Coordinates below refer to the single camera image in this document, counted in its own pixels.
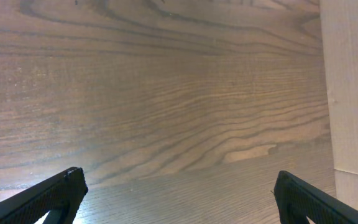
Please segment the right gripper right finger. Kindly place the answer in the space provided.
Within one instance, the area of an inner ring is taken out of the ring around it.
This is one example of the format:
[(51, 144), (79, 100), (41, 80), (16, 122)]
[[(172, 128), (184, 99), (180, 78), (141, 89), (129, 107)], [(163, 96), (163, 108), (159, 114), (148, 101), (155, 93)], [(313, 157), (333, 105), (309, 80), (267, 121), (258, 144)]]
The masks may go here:
[(273, 194), (284, 224), (358, 224), (358, 211), (297, 176), (281, 170)]

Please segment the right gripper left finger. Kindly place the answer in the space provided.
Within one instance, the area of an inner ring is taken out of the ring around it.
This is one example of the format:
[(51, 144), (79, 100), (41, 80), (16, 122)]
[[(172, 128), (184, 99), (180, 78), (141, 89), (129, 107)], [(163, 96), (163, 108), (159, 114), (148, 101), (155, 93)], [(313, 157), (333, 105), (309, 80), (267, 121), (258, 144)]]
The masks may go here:
[(72, 224), (83, 198), (88, 193), (84, 171), (70, 167), (0, 202), (0, 224)]

